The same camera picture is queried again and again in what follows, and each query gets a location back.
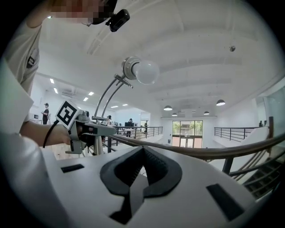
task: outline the light bulb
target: light bulb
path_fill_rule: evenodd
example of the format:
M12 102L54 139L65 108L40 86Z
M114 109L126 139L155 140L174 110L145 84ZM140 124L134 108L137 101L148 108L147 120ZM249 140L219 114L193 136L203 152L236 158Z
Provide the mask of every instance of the light bulb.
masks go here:
M159 76L159 66L152 61L141 61L133 66L132 72L140 83L150 85Z

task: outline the window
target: window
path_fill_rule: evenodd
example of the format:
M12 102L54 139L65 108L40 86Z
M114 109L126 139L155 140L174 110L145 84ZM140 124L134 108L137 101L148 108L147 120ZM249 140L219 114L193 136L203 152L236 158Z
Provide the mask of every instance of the window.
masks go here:
M173 121L172 145L176 147L202 148L203 121Z

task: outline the tree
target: tree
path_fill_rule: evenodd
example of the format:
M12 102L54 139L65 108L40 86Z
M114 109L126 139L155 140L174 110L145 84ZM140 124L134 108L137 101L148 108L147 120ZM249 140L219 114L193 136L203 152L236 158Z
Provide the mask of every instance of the tree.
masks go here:
M172 134L180 134L180 122L173 122Z
M203 133L203 122L195 121L195 135L202 135Z

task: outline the black rubber pad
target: black rubber pad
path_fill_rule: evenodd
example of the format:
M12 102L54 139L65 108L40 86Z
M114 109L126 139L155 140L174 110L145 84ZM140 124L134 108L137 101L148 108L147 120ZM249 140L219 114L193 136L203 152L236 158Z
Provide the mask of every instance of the black rubber pad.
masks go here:
M244 209L219 184L209 185L206 188L229 221L244 212Z
M78 164L78 165L73 165L73 166L62 167L61 170L63 171L63 173L68 173L68 172L75 171L77 169L82 169L82 168L84 168L84 166L81 164Z

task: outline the computer monitor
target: computer monitor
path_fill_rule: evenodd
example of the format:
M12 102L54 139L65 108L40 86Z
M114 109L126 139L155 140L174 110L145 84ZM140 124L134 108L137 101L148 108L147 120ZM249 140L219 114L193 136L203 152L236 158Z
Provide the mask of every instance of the computer monitor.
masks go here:
M125 122L125 126L134 126L134 123Z

